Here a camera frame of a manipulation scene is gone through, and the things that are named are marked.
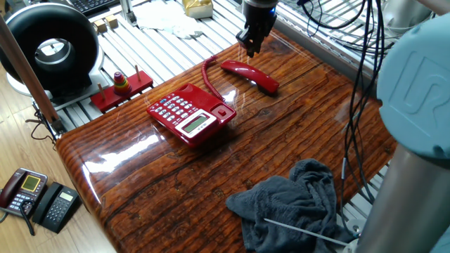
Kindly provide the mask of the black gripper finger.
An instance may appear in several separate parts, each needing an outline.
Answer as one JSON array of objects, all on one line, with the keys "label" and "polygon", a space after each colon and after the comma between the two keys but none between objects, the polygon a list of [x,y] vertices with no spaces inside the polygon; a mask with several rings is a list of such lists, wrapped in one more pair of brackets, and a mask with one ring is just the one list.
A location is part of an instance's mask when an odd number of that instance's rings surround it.
[{"label": "black gripper finger", "polygon": [[252,46],[252,38],[248,30],[239,31],[236,39],[243,48],[250,48]]},{"label": "black gripper finger", "polygon": [[263,41],[264,41],[263,36],[259,36],[257,34],[249,35],[247,37],[247,55],[253,58],[256,53],[259,53]]}]

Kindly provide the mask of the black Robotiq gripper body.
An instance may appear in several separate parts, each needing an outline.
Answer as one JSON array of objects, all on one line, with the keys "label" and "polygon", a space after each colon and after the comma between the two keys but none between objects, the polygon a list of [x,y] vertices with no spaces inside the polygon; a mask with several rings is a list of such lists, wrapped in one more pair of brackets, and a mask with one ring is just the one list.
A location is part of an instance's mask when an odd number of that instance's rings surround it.
[{"label": "black Robotiq gripper body", "polygon": [[245,29],[252,41],[267,37],[276,20],[276,0],[243,0]]}]

